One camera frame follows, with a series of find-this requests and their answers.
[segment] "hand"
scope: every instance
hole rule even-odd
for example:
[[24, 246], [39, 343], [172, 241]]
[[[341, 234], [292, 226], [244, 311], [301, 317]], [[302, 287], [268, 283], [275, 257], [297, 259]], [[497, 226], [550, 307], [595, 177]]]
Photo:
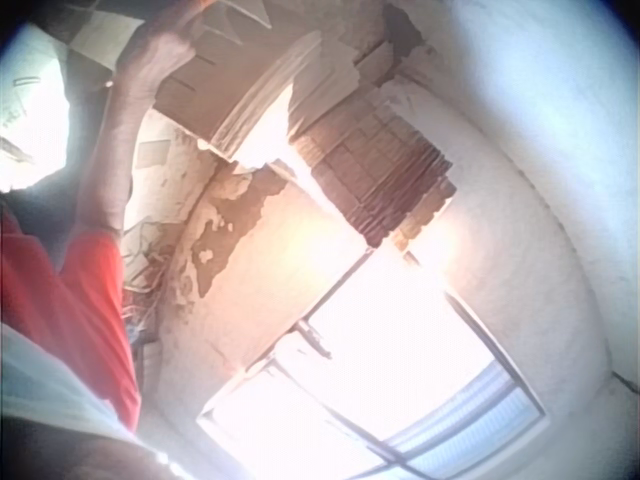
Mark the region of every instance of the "hand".
[[132, 35], [116, 63], [114, 89], [153, 102], [162, 81], [195, 56], [193, 41], [211, 0], [175, 0]]

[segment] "window frame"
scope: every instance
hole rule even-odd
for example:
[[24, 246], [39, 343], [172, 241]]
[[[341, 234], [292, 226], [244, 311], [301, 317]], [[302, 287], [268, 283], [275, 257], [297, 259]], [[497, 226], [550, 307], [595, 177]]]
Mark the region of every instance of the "window frame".
[[[360, 259], [358, 259], [358, 261], [356, 261], [356, 263], [307, 312], [307, 314], [305, 314], [300, 320], [298, 320], [294, 324], [294, 326], [290, 330], [290, 332], [293, 332], [293, 331], [298, 332], [303, 341], [305, 341], [319, 355], [325, 358], [330, 358], [330, 352], [326, 348], [324, 348], [321, 342], [321, 337], [309, 324], [309, 321], [313, 317], [313, 314], [316, 313], [322, 307], [322, 305], [326, 303], [333, 296], [333, 294], [337, 292], [340, 289], [340, 287], [342, 287], [342, 285], [344, 285], [349, 280], [349, 278], [353, 276], [360, 269], [360, 267], [366, 263], [366, 261], [371, 257], [371, 255], [374, 252], [375, 250], [368, 249], [365, 252], [365, 254]], [[415, 256], [411, 254], [410, 251], [405, 252], [404, 259], [410, 264], [420, 266], [420, 263], [415, 258]], [[495, 361], [500, 365], [500, 367], [502, 367], [505, 370], [505, 372], [508, 374], [508, 376], [513, 381], [513, 383], [508, 388], [504, 389], [504, 391], [501, 391], [499, 395], [495, 395], [494, 397], [492, 397], [491, 401], [486, 402], [486, 404], [483, 405], [482, 409], [474, 411], [472, 417], [465, 419], [465, 421], [461, 422], [460, 424], [457, 424], [455, 428], [451, 428], [449, 431], [446, 432], [446, 435], [445, 434], [438, 435], [438, 437], [443, 437], [443, 438], [439, 438], [439, 441], [437, 442], [429, 441], [426, 446], [423, 444], [411, 449], [409, 452], [402, 453], [396, 448], [387, 444], [384, 440], [380, 440], [376, 438], [373, 434], [368, 432], [366, 429], [362, 428], [361, 426], [357, 425], [356, 423], [349, 420], [345, 416], [341, 415], [339, 412], [335, 411], [330, 406], [324, 404], [319, 398], [317, 398], [315, 395], [309, 392], [304, 386], [302, 386], [294, 378], [294, 376], [291, 373], [289, 373], [287, 369], [280, 362], [278, 362], [275, 356], [275, 345], [278, 343], [278, 341], [281, 338], [284, 337], [284, 335], [283, 337], [280, 337], [276, 342], [274, 342], [274, 345], [266, 352], [266, 354], [261, 359], [259, 359], [254, 365], [252, 365], [252, 367], [247, 369], [246, 374], [241, 374], [240, 378], [230, 382], [231, 385], [229, 386], [231, 388], [229, 389], [223, 388], [220, 392], [218, 392], [218, 394], [216, 394], [216, 396], [209, 402], [209, 404], [205, 407], [205, 409], [203, 409], [203, 413], [201, 414], [201, 418], [198, 420], [198, 423], [212, 437], [214, 437], [218, 441], [218, 443], [224, 444], [224, 441], [218, 435], [214, 436], [212, 434], [211, 428], [210, 428], [211, 425], [207, 425], [206, 427], [205, 425], [203, 425], [203, 423], [209, 423], [209, 424], [213, 424], [213, 426], [216, 426], [216, 422], [213, 416], [213, 411], [215, 410], [215, 404], [217, 403], [216, 400], [222, 398], [222, 396], [232, 393], [232, 391], [235, 388], [241, 385], [244, 381], [249, 381], [251, 377], [253, 377], [257, 373], [260, 373], [268, 369], [275, 369], [276, 371], [278, 371], [278, 373], [282, 374], [289, 381], [291, 381], [298, 389], [300, 389], [302, 392], [308, 395], [311, 399], [313, 399], [320, 407], [322, 407], [322, 409], [329, 416], [331, 416], [337, 423], [339, 423], [342, 428], [346, 429], [350, 433], [350, 435], [357, 437], [362, 442], [362, 444], [364, 444], [370, 451], [378, 455], [380, 459], [383, 462], [385, 462], [381, 466], [377, 466], [369, 471], [363, 472], [361, 474], [355, 475], [345, 480], [360, 480], [360, 479], [366, 480], [368, 477], [372, 475], [384, 473], [385, 471], [388, 471], [394, 468], [402, 469], [407, 473], [414, 475], [414, 477], [417, 479], [442, 480], [442, 479], [436, 479], [434, 477], [430, 477], [429, 475], [417, 470], [416, 468], [412, 467], [409, 464], [409, 462], [415, 460], [416, 458], [419, 458], [421, 455], [424, 455], [425, 453], [444, 444], [449, 439], [454, 438], [457, 434], [464, 432], [469, 426], [473, 425], [475, 422], [483, 418], [493, 408], [499, 405], [500, 402], [503, 401], [505, 398], [507, 398], [511, 393], [520, 389], [525, 394], [525, 396], [527, 397], [531, 405], [537, 411], [537, 414], [538, 414], [537, 418], [534, 421], [532, 421], [529, 425], [527, 425], [525, 428], [523, 428], [521, 431], [519, 431], [513, 438], [511, 438], [509, 441], [501, 445], [499, 448], [497, 448], [490, 454], [486, 455], [479, 461], [473, 463], [472, 465], [465, 467], [464, 469], [457, 472], [456, 474], [446, 477], [445, 480], [456, 480], [460, 478], [461, 476], [473, 471], [474, 469], [478, 468], [482, 464], [486, 463], [491, 458], [498, 456], [504, 450], [509, 448], [510, 444], [516, 442], [520, 438], [527, 435], [530, 431], [532, 431], [536, 426], [538, 426], [545, 419], [546, 413], [542, 407], [541, 402], [533, 393], [531, 388], [528, 386], [522, 374], [517, 370], [517, 368], [514, 366], [514, 364], [506, 355], [506, 353], [500, 348], [500, 346], [498, 345], [497, 341], [493, 338], [493, 336], [485, 329], [485, 327], [481, 324], [481, 322], [472, 313], [469, 306], [466, 305], [456, 294], [454, 294], [450, 288], [445, 288], [443, 294], [445, 296], [446, 301], [449, 303], [449, 305], [451, 305], [451, 307], [456, 312], [458, 317], [460, 317], [460, 320], [465, 322], [465, 324], [471, 329], [471, 331], [476, 335], [476, 337], [485, 345], [485, 347], [487, 347], [489, 352], [493, 355]]]

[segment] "person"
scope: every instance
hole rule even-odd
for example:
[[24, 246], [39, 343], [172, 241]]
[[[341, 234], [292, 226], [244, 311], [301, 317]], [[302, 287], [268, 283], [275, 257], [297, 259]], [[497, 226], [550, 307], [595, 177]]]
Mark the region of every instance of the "person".
[[195, 55], [209, 3], [175, 0], [122, 52], [59, 271], [0, 202], [3, 479], [175, 478], [135, 436], [118, 243], [138, 130], [161, 82]]

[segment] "red sleeve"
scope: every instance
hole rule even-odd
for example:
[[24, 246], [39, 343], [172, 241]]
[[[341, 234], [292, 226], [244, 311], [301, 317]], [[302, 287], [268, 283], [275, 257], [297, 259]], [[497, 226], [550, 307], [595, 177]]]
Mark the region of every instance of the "red sleeve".
[[5, 229], [1, 253], [3, 322], [65, 362], [134, 431], [140, 396], [113, 239], [105, 232], [79, 235], [59, 275], [33, 237]]

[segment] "window pane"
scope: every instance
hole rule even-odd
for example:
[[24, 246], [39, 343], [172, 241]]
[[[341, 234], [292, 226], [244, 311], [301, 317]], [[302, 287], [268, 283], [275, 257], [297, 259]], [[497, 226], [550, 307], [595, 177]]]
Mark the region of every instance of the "window pane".
[[433, 478], [452, 477], [500, 449], [538, 417], [529, 397], [514, 390], [469, 428], [409, 464]]
[[337, 480], [383, 464], [291, 381], [269, 371], [227, 396], [213, 419], [258, 478]]
[[386, 440], [386, 443], [406, 453], [425, 444], [444, 441], [443, 437], [449, 437], [452, 431], [466, 428], [514, 388], [513, 379], [502, 365], [494, 360], [449, 402]]
[[442, 286], [393, 247], [377, 250], [310, 323], [333, 359], [279, 350], [280, 363], [381, 439], [443, 405], [493, 360]]

